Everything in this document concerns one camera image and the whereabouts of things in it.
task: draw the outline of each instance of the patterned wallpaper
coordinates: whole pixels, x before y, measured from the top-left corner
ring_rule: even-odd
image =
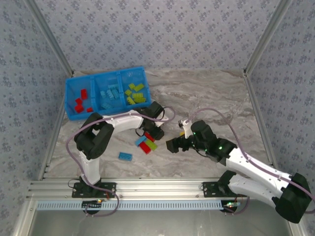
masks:
[[[0,1],[0,236],[38,177],[66,74],[23,0]]]
[[[279,0],[35,0],[73,70],[244,68]]]
[[[293,1],[250,76],[279,167],[315,193],[315,2]],[[315,216],[306,217],[315,235]]]

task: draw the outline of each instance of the blue lego brick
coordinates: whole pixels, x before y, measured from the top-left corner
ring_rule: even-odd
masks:
[[[140,143],[145,142],[146,140],[147,140],[147,137],[143,135],[142,137],[140,137],[140,139],[134,142],[134,144],[136,144],[136,146],[139,146]]]
[[[132,160],[132,155],[129,153],[125,152],[120,152],[118,159],[124,160],[124,161],[131,161]]]
[[[118,99],[119,93],[118,93],[117,89],[113,88],[113,89],[111,89],[111,91],[112,91],[112,94],[114,95],[115,99]]]
[[[100,95],[102,96],[102,98],[106,98],[106,93],[104,91],[101,91]]]
[[[113,108],[112,105],[109,105],[109,104],[106,103],[106,102],[103,102],[103,103],[101,104],[101,107],[104,108],[104,109],[111,109],[111,108]]]
[[[114,99],[114,95],[113,95],[113,93],[112,93],[112,91],[110,89],[107,90],[107,94],[108,94],[108,97],[109,97],[110,100]]]
[[[118,89],[118,84],[109,85],[108,88],[109,89]]]

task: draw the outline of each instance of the marble table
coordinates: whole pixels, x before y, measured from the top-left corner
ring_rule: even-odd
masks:
[[[175,119],[162,126],[165,136],[156,141],[158,148],[145,154],[134,142],[134,130],[112,136],[110,145],[101,156],[102,177],[220,177],[225,166],[198,155],[194,150],[172,154],[165,141],[178,137],[178,121],[194,111],[213,107],[221,111],[235,128],[246,151],[258,160],[268,163],[252,104],[240,71],[219,70],[146,70],[152,100],[176,110]],[[218,137],[235,142],[229,127],[214,112],[200,113],[195,120],[203,119]],[[57,144],[45,177],[77,177],[80,170],[69,157],[65,141],[83,121],[69,121],[64,116]],[[75,143],[70,150],[79,158]],[[119,152],[133,155],[131,162],[118,159]]]

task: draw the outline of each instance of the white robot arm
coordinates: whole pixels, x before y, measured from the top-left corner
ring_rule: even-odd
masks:
[[[247,153],[247,157],[245,157],[240,148],[234,143],[226,139],[217,138],[209,125],[203,120],[195,123],[184,120],[179,122],[179,126],[184,129],[185,134],[166,142],[169,151],[177,153],[179,148],[182,148],[183,151],[191,148],[198,153],[202,151],[205,153],[205,157],[215,162],[220,162],[230,170],[250,177],[245,178],[236,172],[227,171],[217,182],[222,193],[232,192],[258,199],[274,207],[283,218],[293,223],[300,221],[311,202],[311,198],[297,187],[284,181],[283,178],[310,191],[304,176],[298,173],[291,176],[288,173],[276,170]]]
[[[97,125],[93,125],[75,136],[74,141],[77,143],[77,148],[80,151],[84,175],[91,184],[94,185],[100,181],[99,157],[105,151],[109,139],[113,134],[142,127],[144,131],[148,132],[156,140],[163,137],[164,132],[160,128],[163,122],[154,122],[131,114],[143,114],[151,118],[168,120],[162,106],[153,102],[148,108],[137,109],[137,111],[131,110],[118,116],[101,116],[94,113],[86,120],[83,126],[99,119],[111,119],[107,122],[100,122]]]

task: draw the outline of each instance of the blue storage tray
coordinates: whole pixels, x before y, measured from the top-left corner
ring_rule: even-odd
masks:
[[[130,105],[126,98],[125,91],[130,90],[129,84],[134,83],[136,86],[140,83],[144,88],[138,92],[143,93],[146,102]],[[118,85],[119,98],[110,99],[107,90],[113,85]],[[77,105],[75,100],[81,98],[81,90],[86,89],[88,99],[83,100],[84,111],[77,113],[74,107]],[[105,97],[101,96],[101,91],[106,93]],[[108,104],[111,108],[104,109],[102,103]],[[64,107],[70,120],[86,119],[91,113],[87,113],[86,109],[93,108],[94,112],[101,115],[113,115],[127,112],[137,107],[147,107],[151,104],[151,97],[144,67],[135,67],[130,69],[75,77],[66,80],[65,83],[65,101]]]

